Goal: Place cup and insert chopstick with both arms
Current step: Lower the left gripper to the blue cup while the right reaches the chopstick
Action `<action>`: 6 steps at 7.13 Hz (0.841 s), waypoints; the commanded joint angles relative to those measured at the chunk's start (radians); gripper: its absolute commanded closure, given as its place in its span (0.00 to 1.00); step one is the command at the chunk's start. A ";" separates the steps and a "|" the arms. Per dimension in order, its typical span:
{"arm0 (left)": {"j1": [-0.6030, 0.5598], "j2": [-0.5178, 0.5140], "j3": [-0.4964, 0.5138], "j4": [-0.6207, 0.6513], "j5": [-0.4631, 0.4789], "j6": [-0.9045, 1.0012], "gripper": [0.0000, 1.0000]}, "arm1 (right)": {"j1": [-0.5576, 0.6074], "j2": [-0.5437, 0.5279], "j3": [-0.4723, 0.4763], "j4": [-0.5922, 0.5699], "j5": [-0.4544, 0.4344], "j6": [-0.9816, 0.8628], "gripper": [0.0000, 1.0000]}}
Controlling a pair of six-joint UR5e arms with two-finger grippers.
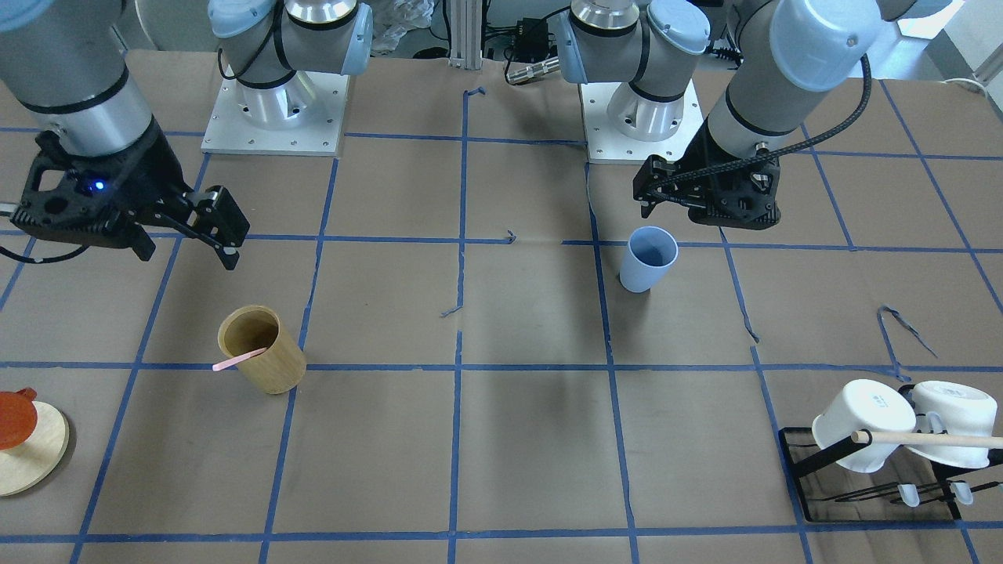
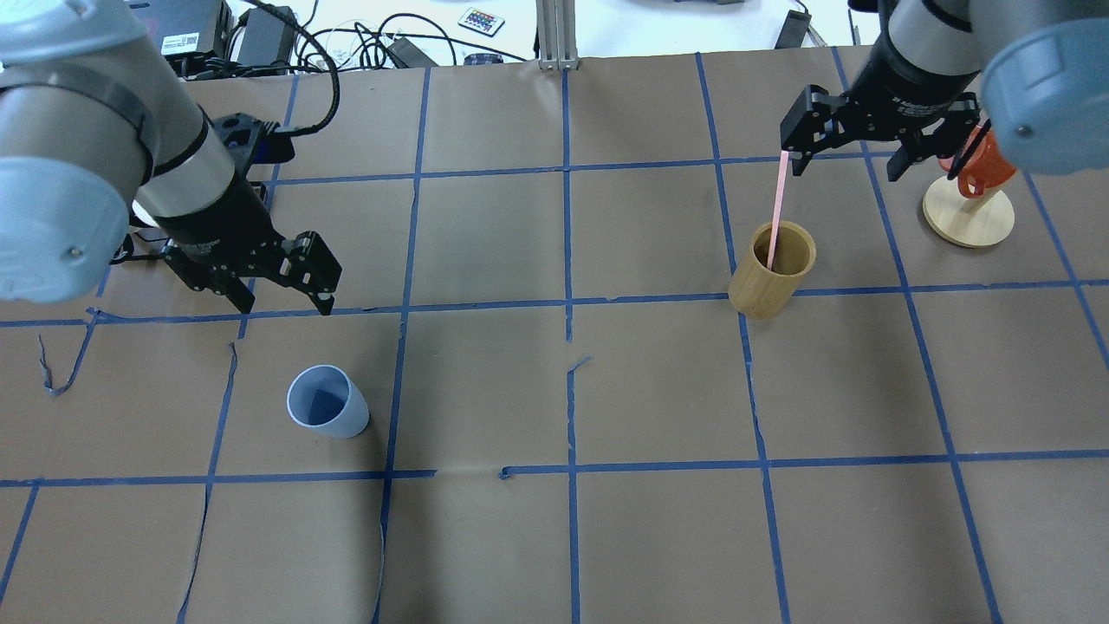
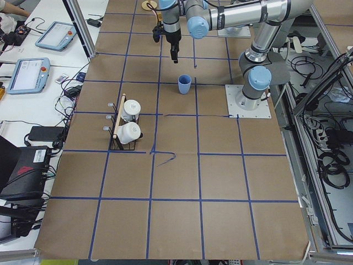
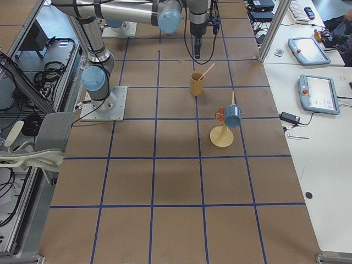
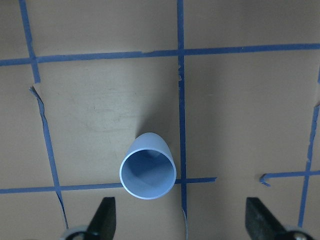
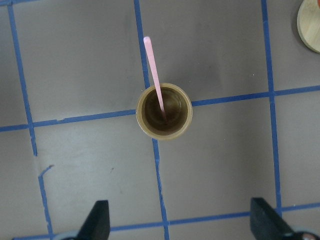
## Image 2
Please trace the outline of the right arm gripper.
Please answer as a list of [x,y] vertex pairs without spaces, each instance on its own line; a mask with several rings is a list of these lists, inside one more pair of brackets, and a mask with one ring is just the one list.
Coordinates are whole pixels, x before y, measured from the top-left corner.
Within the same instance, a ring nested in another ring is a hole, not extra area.
[[788,172],[802,175],[815,154],[859,140],[898,140],[886,165],[891,182],[924,158],[953,157],[981,117],[968,94],[979,72],[935,74],[902,55],[891,39],[877,40],[843,95],[817,84],[801,88],[780,124]]

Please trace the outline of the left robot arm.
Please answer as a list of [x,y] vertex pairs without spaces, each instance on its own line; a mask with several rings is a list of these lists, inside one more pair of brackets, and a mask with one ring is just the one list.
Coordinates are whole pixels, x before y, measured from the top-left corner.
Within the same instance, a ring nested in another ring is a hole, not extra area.
[[161,259],[194,291],[250,313],[261,277],[333,311],[340,264],[321,234],[275,231],[247,180],[293,157],[282,127],[210,117],[122,1],[3,3],[3,299],[55,304],[92,291],[141,206],[169,241]]

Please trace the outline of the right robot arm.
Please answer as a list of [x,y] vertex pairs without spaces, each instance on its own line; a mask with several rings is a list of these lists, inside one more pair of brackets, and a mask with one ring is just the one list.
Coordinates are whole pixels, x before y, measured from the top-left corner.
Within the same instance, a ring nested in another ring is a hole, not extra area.
[[340,74],[329,126],[266,166],[274,225],[340,262],[337,309],[721,300],[764,257],[779,150],[814,162],[787,214],[857,228],[859,141],[962,137],[990,115],[1027,172],[1106,166],[1106,3],[1026,27],[1030,1],[903,1],[848,88],[793,49]]

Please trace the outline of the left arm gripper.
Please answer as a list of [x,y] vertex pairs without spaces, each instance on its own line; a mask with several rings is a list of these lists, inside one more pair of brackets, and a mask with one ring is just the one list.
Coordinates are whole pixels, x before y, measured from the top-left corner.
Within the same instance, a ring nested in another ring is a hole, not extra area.
[[275,231],[246,177],[277,125],[252,115],[200,120],[189,147],[138,190],[138,205],[167,237],[159,259],[186,287],[225,297],[241,315],[255,304],[245,279],[296,289],[332,315],[340,262],[316,231],[295,238]]

